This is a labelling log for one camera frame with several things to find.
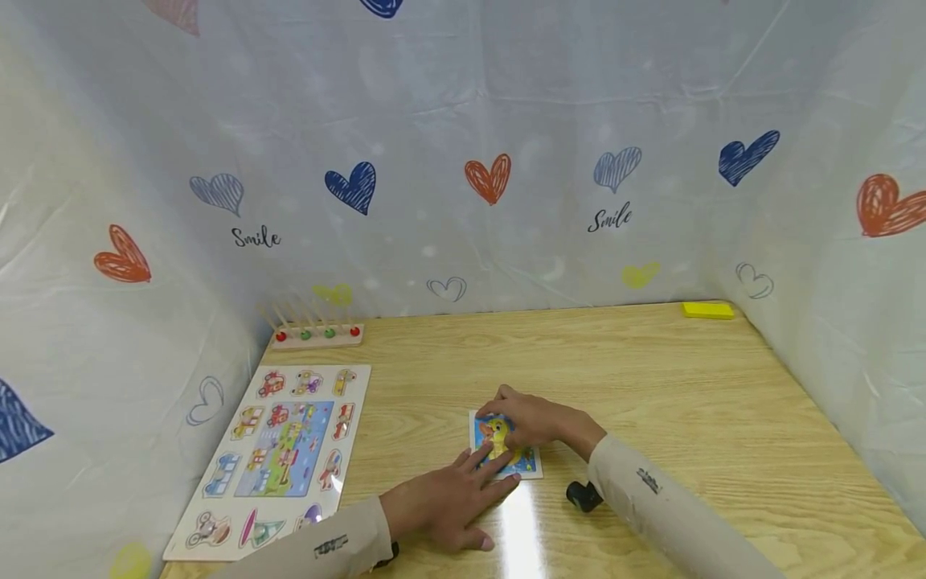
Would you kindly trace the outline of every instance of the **hand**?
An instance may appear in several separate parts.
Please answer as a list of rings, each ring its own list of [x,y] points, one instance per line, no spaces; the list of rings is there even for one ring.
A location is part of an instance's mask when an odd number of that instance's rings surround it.
[[[492,481],[512,459],[510,451],[476,469],[491,450],[491,441],[475,452],[464,450],[450,466],[422,474],[382,495],[380,502],[393,541],[421,530],[449,551],[491,551],[495,546],[492,538],[469,524],[520,482],[517,473]]]
[[[504,414],[514,423],[514,431],[505,437],[506,447],[537,447],[561,440],[586,462],[607,434],[585,412],[546,398],[522,394],[508,384],[498,387],[495,399],[486,402],[476,412],[476,417],[489,414]]]

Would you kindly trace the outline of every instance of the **yellow sponge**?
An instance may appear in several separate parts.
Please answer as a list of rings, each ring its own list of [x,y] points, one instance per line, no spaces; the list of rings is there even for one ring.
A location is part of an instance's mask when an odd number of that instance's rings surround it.
[[[707,318],[708,320],[732,320],[730,304],[708,304],[705,302],[682,302],[685,318]]]

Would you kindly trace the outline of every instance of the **wooden peg puzzle board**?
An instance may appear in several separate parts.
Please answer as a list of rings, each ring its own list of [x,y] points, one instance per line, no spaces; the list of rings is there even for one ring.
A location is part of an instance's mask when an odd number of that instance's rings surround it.
[[[331,516],[370,366],[260,366],[164,551],[235,561]]]

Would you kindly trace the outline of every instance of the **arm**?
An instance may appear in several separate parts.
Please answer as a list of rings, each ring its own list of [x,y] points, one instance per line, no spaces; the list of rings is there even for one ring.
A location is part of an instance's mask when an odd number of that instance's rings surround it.
[[[588,462],[595,489],[632,529],[695,579],[783,579],[778,569],[707,504],[580,410],[503,384],[477,416],[515,424],[508,447],[561,440]]]
[[[697,579],[783,579],[784,575],[712,508],[642,454],[607,435],[588,477],[635,533]]]
[[[227,565],[213,579],[345,579],[369,571],[393,557],[392,543],[425,531],[446,550],[492,550],[494,542],[473,519],[518,486],[515,474],[492,481],[511,452],[477,467],[492,450],[491,442],[463,451],[453,464],[427,472],[340,510],[319,524]]]

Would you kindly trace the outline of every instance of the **wooden table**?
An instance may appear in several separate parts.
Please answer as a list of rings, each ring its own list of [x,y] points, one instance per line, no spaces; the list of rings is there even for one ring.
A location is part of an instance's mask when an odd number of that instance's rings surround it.
[[[468,411],[506,382],[591,413],[788,577],[926,577],[926,541],[740,312],[692,320],[663,304],[374,320],[361,347],[262,363],[373,365],[342,507],[449,463],[468,445]],[[522,482],[480,521],[494,552],[445,555],[407,540],[374,576],[681,576],[607,506],[584,515],[567,502],[567,484],[587,481],[571,451],[541,456],[544,479]],[[218,567],[171,563],[161,577]]]

